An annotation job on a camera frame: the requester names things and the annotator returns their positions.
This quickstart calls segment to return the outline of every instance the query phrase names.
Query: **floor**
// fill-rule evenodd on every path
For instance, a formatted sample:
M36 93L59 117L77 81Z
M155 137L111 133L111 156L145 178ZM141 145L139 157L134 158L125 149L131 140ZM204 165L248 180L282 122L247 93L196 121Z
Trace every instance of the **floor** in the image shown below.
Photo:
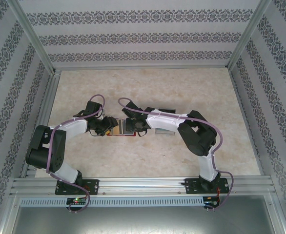
M117 103L120 97L142 109L197 110L224 135L216 153L218 169L236 176L260 174L226 68L63 71L49 125L84 110L94 94L105 96L105 114L115 118L126 118ZM199 175L197 156L179 134L156 135L154 130L143 137L78 135L66 144L65 160L84 177ZM36 177L46 176L37 170Z

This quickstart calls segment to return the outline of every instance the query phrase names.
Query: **purple cable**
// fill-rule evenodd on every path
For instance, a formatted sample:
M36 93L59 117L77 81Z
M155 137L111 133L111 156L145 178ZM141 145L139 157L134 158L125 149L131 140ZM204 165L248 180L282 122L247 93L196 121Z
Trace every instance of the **purple cable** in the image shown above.
M54 175L54 174L50 174L50 170L49 170L49 169L50 169L51 157L52 157L53 138L54 138L54 134L55 134L56 130L58 130L62 125L67 124L67 123L70 123L70 122L73 122L73 121L76 121L76 120L85 119L85 118L89 118L89 117L95 116L95 115L98 114L101 110L103 110L104 105L105 105L105 98L104 98L103 95L101 95L101 94L95 94L95 95L93 95L93 96L90 98L90 101L91 101L93 98L97 97L97 96L100 96L100 97L103 99L103 105L102 105L102 107L101 107L97 112L95 112L95 113L93 113L93 114L90 114L90 115L88 115L88 116L83 116L83 117L72 118L72 119L66 120L65 122L63 122L63 123L57 125L57 126L53 129L52 134L51 134L50 148L49 148L49 154L48 154L47 165L46 165L46 173L48 173L48 174L51 175L53 178L55 178L55 179L57 179L57 180L59 180L59 181L61 181L61 182L64 182L64 183L66 183L66 184L69 184L69 185L71 185L71 186L74 186L74 187L77 187L77 188L83 190L83 191L86 193L87 197L88 197L88 202L86 203L86 205L85 205L84 207L82 207L82 208L81 208L80 210L78 210L78 211L72 211L72 210L70 209L70 207L71 207L71 204L70 204L69 207L68 207L68 209L69 209L69 211L70 211L71 213L81 212L81 211L83 211L83 210L89 205L89 203L90 203L90 193L88 192L87 189L85 189L85 188L83 188L83 187L81 187L81 186L79 186L79 185L76 185L76 184L74 184L74 183L70 183L70 182L68 182L68 181L62 180L61 178L57 177L57 176Z
M221 147L222 143L223 143L223 136L222 136L222 133L221 131L213 124L207 122L207 121L204 121L202 119L197 119L197 118L190 118L190 117L180 117L180 116L174 116L174 115L171 115L171 114L167 114L167 113L156 113L156 112L146 112L146 111L139 111L139 110L135 110L135 109L132 109L132 108L129 108L129 107L126 107L125 105L123 105L120 101L121 100L128 100L128 101L132 101L131 99L127 98L127 97L121 97L120 99L118 99L118 103L120 106L122 106L123 108L127 109L127 110L130 110L130 111L133 111L133 112L138 112L138 113L141 113L141 114L147 114L147 115L155 115L155 116L167 116L167 117L172 117L172 118L180 118L180 119L186 119L186 120L191 120L191 121L196 121L196 122L200 122L200 123L204 123L212 128L214 128L216 130L216 132L219 134L220 136L220 142L219 144L216 146L216 148L214 148L211 152L211 162L212 162L212 166L213 168L219 172L219 173L226 173L226 174L229 174L231 176L231 187L229 189L229 192L227 193L227 195L225 196L225 199L224 201L222 202L222 204L220 204L217 208L214 209L217 210L218 208L220 208L221 206L224 205L224 203L227 201L231 191L232 191L232 188L233 188L233 185L234 185L234 177L232 175L231 172L224 172L224 171L219 171L217 168L216 168L216 164L215 164L215 152Z

